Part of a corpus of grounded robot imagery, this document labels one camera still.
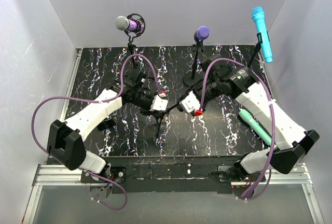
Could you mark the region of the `purple glitter silver mesh microphone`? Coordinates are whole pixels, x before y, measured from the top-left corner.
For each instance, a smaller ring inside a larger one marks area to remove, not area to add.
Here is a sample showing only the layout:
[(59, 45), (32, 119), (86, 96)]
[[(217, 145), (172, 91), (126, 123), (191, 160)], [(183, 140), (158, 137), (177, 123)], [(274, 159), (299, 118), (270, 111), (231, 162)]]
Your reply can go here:
[(141, 27), (137, 20), (128, 19), (125, 16), (118, 16), (115, 19), (115, 26), (118, 30), (130, 32), (138, 32)]

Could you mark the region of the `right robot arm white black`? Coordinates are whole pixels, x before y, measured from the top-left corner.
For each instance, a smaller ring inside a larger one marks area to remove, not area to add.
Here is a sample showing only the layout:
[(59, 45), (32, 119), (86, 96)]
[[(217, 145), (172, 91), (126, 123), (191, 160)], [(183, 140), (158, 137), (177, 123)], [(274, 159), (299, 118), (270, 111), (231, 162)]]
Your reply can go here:
[(235, 176), (249, 180), (254, 173), (268, 168), (288, 174), (309, 152), (320, 136), (316, 130), (298, 125), (269, 96), (266, 85), (248, 67), (231, 66), (230, 59), (215, 54), (201, 63), (204, 78), (193, 84), (180, 98), (178, 109), (194, 116), (201, 115), (207, 103), (226, 95), (241, 104), (275, 138), (272, 152), (268, 149), (245, 154), (234, 164)]

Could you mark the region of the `mint green microphone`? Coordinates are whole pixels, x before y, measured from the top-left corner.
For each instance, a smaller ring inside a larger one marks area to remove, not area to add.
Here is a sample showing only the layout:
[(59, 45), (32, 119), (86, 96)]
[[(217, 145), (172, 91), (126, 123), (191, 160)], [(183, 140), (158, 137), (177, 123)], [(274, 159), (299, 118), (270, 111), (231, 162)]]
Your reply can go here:
[(267, 146), (271, 146), (272, 139), (270, 135), (259, 125), (259, 123), (247, 110), (240, 110), (239, 116), (253, 129), (253, 131), (264, 141)]

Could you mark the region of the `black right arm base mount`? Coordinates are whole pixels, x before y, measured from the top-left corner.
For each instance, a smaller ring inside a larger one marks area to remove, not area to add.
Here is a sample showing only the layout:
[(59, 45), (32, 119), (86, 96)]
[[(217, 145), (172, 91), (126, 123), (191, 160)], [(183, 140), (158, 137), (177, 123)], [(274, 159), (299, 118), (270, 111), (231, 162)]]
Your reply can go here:
[(222, 182), (227, 181), (246, 181), (256, 179), (256, 174), (249, 174), (243, 169), (236, 168), (235, 166), (218, 166), (217, 173)]

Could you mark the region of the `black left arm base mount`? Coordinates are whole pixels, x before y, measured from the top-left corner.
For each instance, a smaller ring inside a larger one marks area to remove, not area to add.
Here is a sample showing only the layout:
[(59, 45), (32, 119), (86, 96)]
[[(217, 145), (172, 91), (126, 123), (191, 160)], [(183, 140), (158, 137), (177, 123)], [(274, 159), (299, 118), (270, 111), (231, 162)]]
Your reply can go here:
[[(127, 168), (125, 166), (112, 166), (109, 172), (105, 173), (108, 179), (113, 180), (117, 183), (125, 183), (127, 175)], [(99, 179), (87, 172), (82, 172), (80, 181), (82, 183), (107, 183), (104, 179)]]

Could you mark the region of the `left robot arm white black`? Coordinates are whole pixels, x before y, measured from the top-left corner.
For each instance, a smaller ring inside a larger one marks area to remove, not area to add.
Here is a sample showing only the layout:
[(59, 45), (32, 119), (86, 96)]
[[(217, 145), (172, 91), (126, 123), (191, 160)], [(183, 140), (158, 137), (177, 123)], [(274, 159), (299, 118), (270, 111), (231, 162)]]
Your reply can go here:
[(92, 172), (98, 182), (110, 178), (107, 162), (97, 154), (87, 151), (84, 141), (110, 114), (127, 103), (138, 106), (145, 115), (159, 115), (167, 109), (165, 92), (151, 93), (144, 86), (147, 76), (141, 72), (125, 76), (123, 84), (115, 81), (77, 114), (65, 121), (55, 120), (48, 137), (47, 152), (69, 170), (82, 169)]

